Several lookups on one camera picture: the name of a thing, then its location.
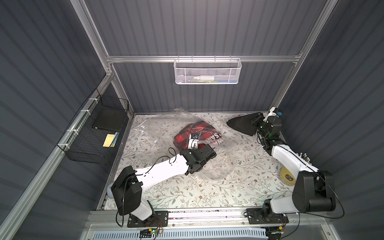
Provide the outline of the red plaid shirt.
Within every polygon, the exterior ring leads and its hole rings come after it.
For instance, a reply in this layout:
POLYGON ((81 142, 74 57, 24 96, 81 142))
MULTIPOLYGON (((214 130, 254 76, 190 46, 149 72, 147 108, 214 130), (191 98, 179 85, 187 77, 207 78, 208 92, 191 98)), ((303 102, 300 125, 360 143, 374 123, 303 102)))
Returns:
POLYGON ((198 149, 208 144, 218 146, 224 143, 224 138, 218 130, 209 123, 199 120, 195 123, 186 125, 174 136, 173 143, 180 152, 188 149, 189 137, 192 133, 199 135, 198 149))

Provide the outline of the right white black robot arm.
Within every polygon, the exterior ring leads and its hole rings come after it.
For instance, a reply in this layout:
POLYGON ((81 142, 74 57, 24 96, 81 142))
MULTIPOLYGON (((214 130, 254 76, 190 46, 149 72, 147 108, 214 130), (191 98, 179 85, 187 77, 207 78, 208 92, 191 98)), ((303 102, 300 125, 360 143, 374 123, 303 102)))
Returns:
POLYGON ((280 139, 280 122, 276 116, 260 117, 254 122, 256 134, 264 150, 278 160, 296 181, 290 197, 266 202, 274 214, 332 212, 336 209, 336 194, 328 171, 320 171, 298 155, 280 139))

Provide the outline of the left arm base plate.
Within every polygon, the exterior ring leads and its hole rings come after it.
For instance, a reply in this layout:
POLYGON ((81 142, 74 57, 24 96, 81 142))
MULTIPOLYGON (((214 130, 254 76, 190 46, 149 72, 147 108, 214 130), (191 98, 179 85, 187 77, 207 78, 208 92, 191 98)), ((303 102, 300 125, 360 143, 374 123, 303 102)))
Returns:
POLYGON ((148 219, 140 220, 130 214, 127 223, 128 228, 156 228, 167 227, 169 220, 169 211, 155 211, 148 219))

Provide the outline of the clear plastic vacuum bag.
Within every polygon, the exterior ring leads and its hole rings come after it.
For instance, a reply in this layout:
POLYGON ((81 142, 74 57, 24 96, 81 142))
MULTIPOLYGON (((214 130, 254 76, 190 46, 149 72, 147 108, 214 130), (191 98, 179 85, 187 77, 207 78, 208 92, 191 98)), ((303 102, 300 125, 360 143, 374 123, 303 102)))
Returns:
POLYGON ((205 181, 218 181, 226 178, 237 165, 233 157, 235 143, 231 141, 228 131, 223 127, 225 119, 222 114, 192 114, 185 111, 176 111, 169 115, 149 116, 137 127, 135 131, 148 137, 152 143, 166 152, 169 148, 180 151, 173 143, 174 136, 186 125, 203 120, 218 130, 224 138, 224 143, 215 146, 217 156, 210 160, 196 175, 205 181))

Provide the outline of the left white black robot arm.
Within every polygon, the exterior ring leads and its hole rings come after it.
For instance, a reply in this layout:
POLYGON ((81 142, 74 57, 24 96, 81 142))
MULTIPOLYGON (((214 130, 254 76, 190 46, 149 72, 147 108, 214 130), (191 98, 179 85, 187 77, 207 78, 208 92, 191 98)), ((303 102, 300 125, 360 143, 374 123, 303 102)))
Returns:
POLYGON ((209 145, 200 149, 185 149, 178 154, 175 149, 169 148, 169 152, 170 156, 159 157, 167 158, 167 161, 156 160, 151 167, 125 167, 109 185, 108 197, 114 199, 117 215, 124 217, 131 214, 141 221, 153 218, 155 211, 152 205, 142 197, 146 190, 170 178, 197 173, 217 156, 215 149, 209 145))

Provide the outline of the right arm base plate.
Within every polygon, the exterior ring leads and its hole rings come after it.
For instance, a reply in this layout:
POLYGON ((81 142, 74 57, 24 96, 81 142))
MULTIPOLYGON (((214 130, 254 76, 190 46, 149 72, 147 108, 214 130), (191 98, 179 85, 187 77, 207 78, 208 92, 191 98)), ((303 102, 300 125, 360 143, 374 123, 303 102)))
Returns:
POLYGON ((248 219, 250 225, 274 224, 285 226, 289 223, 287 215, 275 214, 262 208, 248 208, 243 212, 243 215, 248 219))

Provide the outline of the black shirt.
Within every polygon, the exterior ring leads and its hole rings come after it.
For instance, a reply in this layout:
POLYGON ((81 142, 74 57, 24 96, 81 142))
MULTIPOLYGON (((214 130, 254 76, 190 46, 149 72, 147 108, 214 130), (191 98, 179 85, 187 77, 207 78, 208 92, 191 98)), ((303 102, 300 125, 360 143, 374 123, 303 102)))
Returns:
POLYGON ((264 119, 263 113, 253 113, 245 116, 232 118, 227 121, 227 125, 242 134, 254 136, 257 132, 257 125, 264 119))

